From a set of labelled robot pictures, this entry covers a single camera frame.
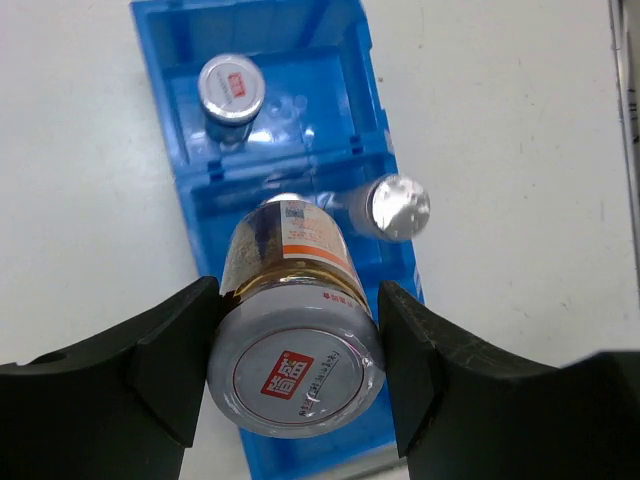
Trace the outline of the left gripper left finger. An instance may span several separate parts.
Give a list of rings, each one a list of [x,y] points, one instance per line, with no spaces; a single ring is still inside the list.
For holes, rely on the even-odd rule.
[[[2,365],[2,478],[178,478],[220,303],[203,277],[86,340]]]

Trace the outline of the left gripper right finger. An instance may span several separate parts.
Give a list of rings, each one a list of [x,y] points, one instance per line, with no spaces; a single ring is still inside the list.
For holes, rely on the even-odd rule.
[[[378,293],[398,454],[413,479],[635,479],[639,355],[564,367],[496,347],[398,284]]]

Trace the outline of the red-label spice jar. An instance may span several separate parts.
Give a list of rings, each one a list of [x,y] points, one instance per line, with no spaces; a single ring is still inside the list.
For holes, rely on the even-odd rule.
[[[235,228],[208,386],[236,425],[275,438],[336,430],[384,383],[378,328],[342,232],[321,208],[273,200]]]
[[[217,55],[202,67],[197,90],[208,135],[227,145],[245,142],[265,101],[259,67],[240,54]]]

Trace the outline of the silver-cap salt shaker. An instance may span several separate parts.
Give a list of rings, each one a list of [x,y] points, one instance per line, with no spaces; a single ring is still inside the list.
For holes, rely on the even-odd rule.
[[[275,213],[286,212],[288,210],[303,210],[308,205],[313,205],[313,199],[293,192],[283,192],[264,200],[259,208]]]
[[[387,174],[347,196],[352,228],[389,243],[407,242],[426,227],[431,202],[426,189],[404,174]]]

